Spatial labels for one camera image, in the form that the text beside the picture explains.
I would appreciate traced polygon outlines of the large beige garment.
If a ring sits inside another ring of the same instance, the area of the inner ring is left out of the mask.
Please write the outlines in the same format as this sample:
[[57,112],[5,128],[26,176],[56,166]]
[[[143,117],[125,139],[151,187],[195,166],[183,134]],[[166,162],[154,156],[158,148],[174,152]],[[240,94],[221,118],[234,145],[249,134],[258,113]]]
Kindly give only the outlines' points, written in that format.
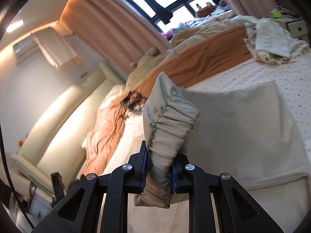
[[143,109],[143,129],[151,166],[133,202],[145,232],[160,231],[156,208],[185,205],[187,196],[169,188],[177,153],[210,174],[231,174],[285,232],[310,208],[305,145],[274,82],[202,93],[179,88],[161,73]]

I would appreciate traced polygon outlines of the black clothing at bedside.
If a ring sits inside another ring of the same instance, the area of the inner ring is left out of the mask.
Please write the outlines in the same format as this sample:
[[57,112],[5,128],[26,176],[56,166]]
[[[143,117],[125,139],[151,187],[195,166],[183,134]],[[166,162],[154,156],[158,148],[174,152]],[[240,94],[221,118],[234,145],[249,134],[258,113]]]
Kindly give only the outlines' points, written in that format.
[[56,200],[61,200],[65,197],[65,185],[62,182],[62,176],[59,172],[51,174],[52,186]]

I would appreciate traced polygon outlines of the cream padded headboard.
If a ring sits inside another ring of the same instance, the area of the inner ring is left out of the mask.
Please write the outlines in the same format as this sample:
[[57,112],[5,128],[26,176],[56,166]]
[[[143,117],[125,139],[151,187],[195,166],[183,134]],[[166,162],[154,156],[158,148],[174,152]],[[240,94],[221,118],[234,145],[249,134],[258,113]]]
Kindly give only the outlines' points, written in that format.
[[12,160],[18,171],[34,182],[50,183],[61,174],[70,183],[80,171],[86,151],[82,147],[94,128],[98,109],[115,85],[124,81],[105,62],[60,95],[34,125]]

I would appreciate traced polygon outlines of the rust orange blanket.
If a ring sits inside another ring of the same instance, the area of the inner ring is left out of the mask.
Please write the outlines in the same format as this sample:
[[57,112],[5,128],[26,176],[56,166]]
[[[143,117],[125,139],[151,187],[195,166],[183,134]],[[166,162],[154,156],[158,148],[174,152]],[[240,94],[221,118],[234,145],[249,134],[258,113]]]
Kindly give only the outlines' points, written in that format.
[[[249,59],[244,43],[246,27],[239,24],[196,43],[157,66],[134,91],[149,97],[156,78],[164,72],[176,86],[189,88]],[[86,161],[81,175],[101,175],[113,156],[125,129],[125,109],[121,101],[128,91],[97,113],[94,128],[86,137]]]

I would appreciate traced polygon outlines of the white pillow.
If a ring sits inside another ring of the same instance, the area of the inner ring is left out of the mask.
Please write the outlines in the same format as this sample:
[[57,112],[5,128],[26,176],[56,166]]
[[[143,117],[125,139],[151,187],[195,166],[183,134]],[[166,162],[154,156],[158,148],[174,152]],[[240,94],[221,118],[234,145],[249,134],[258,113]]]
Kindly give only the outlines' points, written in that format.
[[114,85],[109,93],[106,95],[98,110],[102,110],[109,106],[109,104],[111,104],[113,100],[123,94],[124,89],[125,85]]

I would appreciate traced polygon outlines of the floral white bed sheet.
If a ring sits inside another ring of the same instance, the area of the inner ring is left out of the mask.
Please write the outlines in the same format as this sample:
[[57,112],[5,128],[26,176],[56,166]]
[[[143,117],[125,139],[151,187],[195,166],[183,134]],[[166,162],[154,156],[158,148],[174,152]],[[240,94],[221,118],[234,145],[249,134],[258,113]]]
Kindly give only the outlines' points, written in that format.
[[[274,81],[282,101],[292,113],[304,141],[306,154],[310,156],[310,53],[298,57],[295,62],[269,65],[250,59],[225,72],[190,87],[189,91],[225,92],[243,89],[264,82]],[[111,173],[137,150],[131,150],[135,138],[143,133],[142,114],[129,114],[125,130],[116,151],[109,160],[104,174]]]

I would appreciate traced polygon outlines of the beige plush toy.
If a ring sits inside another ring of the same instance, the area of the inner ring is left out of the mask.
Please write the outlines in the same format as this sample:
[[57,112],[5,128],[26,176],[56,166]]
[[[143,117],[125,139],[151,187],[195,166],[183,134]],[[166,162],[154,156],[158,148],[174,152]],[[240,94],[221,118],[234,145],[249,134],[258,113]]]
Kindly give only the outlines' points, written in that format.
[[156,47],[151,47],[137,63],[132,62],[130,67],[134,69],[141,67],[145,62],[155,58],[158,54],[159,50]]

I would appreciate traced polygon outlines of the crumpled patterned cloth pile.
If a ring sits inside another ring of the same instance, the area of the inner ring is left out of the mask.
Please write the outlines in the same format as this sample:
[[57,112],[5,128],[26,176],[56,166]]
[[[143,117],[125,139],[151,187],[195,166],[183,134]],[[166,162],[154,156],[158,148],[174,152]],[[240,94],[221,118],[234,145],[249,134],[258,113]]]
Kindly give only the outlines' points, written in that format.
[[254,23],[245,23],[245,28],[246,48],[259,62],[271,65],[292,63],[299,56],[310,52],[309,44],[292,37],[274,21],[263,18]]

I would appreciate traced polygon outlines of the left pink curtain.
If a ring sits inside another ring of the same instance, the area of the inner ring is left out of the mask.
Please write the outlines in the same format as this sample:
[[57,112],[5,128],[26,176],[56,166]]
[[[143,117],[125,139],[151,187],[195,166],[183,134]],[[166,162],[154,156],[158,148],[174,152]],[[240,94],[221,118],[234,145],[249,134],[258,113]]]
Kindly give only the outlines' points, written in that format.
[[60,20],[94,51],[125,74],[151,48],[170,45],[120,0],[68,0]]

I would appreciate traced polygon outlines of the white bedside drawer unit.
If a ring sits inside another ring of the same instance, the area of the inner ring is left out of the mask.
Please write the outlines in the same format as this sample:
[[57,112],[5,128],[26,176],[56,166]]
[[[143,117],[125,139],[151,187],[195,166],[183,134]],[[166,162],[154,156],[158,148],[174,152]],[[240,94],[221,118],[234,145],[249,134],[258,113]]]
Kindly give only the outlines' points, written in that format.
[[309,43],[307,25],[297,13],[290,10],[274,9],[271,11],[270,17],[282,28],[290,32],[292,37]]

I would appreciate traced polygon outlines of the recessed ceiling light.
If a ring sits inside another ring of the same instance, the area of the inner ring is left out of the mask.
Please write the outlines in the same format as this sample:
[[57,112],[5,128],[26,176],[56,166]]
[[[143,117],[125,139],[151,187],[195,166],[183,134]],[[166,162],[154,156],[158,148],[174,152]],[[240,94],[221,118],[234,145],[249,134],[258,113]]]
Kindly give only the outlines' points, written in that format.
[[6,29],[6,32],[7,33],[11,33],[13,31],[15,31],[16,29],[18,29],[19,27],[23,26],[24,24],[24,21],[23,20],[19,20],[17,22],[14,22],[14,23],[11,23],[7,29]]

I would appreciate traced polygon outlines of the brown plush toy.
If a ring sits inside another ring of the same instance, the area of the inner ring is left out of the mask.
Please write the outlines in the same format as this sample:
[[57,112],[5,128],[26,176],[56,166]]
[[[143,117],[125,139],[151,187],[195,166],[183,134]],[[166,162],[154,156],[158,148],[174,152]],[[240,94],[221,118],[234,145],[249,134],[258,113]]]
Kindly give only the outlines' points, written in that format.
[[216,5],[213,5],[213,4],[211,4],[210,2],[207,2],[205,7],[199,9],[199,10],[195,13],[195,16],[196,16],[197,18],[209,16],[212,12],[214,12],[214,10],[216,9],[216,7],[217,7]]

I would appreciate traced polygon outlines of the wall air conditioner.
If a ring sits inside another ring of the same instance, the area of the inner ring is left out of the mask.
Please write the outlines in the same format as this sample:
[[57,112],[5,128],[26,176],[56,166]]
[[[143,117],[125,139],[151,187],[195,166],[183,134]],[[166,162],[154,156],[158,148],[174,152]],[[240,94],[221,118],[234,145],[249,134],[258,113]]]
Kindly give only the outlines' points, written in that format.
[[52,27],[30,34],[13,45],[13,50],[17,64],[37,51],[40,51],[47,62],[56,69],[66,64],[82,62],[76,50]]

